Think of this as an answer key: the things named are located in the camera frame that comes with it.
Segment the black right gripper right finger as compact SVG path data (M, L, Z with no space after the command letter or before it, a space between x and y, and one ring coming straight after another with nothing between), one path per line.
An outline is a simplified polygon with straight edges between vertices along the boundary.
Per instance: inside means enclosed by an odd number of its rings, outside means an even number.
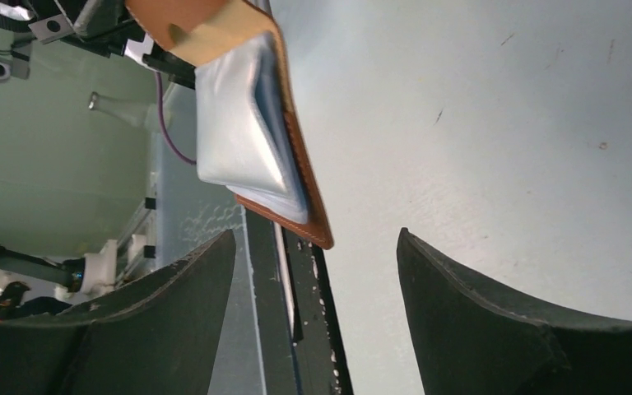
M632 394L632 321L538 299L402 229L397 266L428 394Z

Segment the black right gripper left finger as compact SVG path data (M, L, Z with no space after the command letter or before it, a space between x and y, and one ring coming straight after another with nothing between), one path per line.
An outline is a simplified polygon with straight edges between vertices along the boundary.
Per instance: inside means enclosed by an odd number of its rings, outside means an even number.
M205 394L235 265L227 230L107 295L0 322L0 394Z

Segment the brown leather card holder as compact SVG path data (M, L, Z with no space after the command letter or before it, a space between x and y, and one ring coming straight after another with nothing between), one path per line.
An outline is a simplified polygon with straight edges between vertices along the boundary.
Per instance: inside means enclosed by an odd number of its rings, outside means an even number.
M128 1L126 8L163 50L194 68L198 178L330 249L274 18L249 1Z

